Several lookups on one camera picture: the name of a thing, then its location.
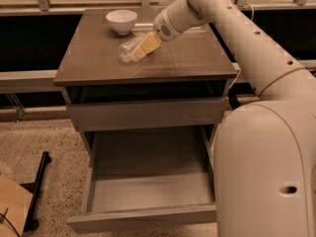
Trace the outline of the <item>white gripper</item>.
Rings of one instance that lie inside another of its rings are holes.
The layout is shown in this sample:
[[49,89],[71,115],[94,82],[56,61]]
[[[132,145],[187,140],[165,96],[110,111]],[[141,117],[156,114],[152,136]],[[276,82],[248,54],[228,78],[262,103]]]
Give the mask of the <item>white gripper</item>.
[[159,14],[153,23],[154,32],[148,33],[134,48],[130,55],[132,61],[138,61],[161,45],[161,40],[171,41],[181,35],[171,24],[166,14]]

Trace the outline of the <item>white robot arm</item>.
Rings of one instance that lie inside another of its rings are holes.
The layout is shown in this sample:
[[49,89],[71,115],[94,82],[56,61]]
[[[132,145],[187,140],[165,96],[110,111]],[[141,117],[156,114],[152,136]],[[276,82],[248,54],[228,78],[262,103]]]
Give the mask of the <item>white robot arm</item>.
[[259,97],[215,135],[219,237],[315,237],[316,78],[231,0],[176,0],[153,29],[174,40],[204,23],[214,24]]

